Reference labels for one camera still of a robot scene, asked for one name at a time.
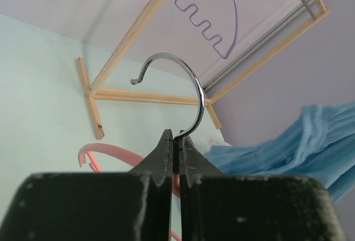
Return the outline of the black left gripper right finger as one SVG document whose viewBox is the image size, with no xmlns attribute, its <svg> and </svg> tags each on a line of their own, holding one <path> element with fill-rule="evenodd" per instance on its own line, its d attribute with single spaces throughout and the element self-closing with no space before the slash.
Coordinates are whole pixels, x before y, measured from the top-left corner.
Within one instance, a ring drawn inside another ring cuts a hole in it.
<svg viewBox="0 0 355 241">
<path fill-rule="evenodd" d="M 320 182 L 226 175 L 189 137 L 178 142 L 183 240 L 346 240 Z"/>
</svg>

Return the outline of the light blue shorts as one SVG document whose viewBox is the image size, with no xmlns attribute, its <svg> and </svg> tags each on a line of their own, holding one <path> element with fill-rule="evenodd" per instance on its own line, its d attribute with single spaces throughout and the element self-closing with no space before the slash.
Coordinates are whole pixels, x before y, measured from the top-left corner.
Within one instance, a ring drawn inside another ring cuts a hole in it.
<svg viewBox="0 0 355 241">
<path fill-rule="evenodd" d="M 354 103 L 304 106 L 276 138 L 213 145 L 204 156 L 225 174 L 312 176 L 337 202 L 354 188 Z"/>
</svg>

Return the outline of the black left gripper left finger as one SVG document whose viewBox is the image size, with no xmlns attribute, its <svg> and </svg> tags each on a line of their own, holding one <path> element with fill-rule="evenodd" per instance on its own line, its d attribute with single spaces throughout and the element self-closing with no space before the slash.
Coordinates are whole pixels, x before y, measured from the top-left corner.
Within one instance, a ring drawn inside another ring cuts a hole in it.
<svg viewBox="0 0 355 241">
<path fill-rule="evenodd" d="M 170 240 L 173 137 L 128 172 L 35 173 L 18 187 L 2 240 Z"/>
</svg>

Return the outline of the purple plastic hanger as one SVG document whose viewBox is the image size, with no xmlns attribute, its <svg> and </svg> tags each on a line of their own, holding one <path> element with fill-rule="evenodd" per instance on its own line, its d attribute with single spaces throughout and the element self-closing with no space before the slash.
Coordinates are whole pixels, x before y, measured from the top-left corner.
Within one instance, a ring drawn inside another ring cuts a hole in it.
<svg viewBox="0 0 355 241">
<path fill-rule="evenodd" d="M 212 27 L 212 23 L 208 19 L 203 19 L 200 22 L 197 22 L 194 20 L 194 17 L 197 15 L 199 12 L 199 7 L 197 6 L 196 3 L 190 3 L 186 7 L 183 7 L 179 5 L 179 0 L 174 0 L 174 5 L 175 7 L 183 13 L 190 12 L 189 14 L 189 21 L 191 24 L 199 28 L 201 26 L 205 26 L 202 31 L 201 35 L 207 40 L 208 42 L 213 41 L 214 39 L 216 40 L 212 47 L 214 51 L 224 60 L 227 60 L 232 51 L 234 50 L 234 47 L 237 43 L 237 34 L 238 34 L 238 27 L 239 27 L 239 19 L 238 19 L 238 10 L 237 10 L 237 0 L 232 0 L 233 8 L 234 8 L 234 31 L 233 31 L 233 40 L 231 44 L 229 45 L 227 51 L 225 53 L 220 52 L 217 49 L 217 46 L 223 41 L 223 37 L 220 34 L 215 34 L 213 36 L 207 36 L 206 32 Z"/>
</svg>

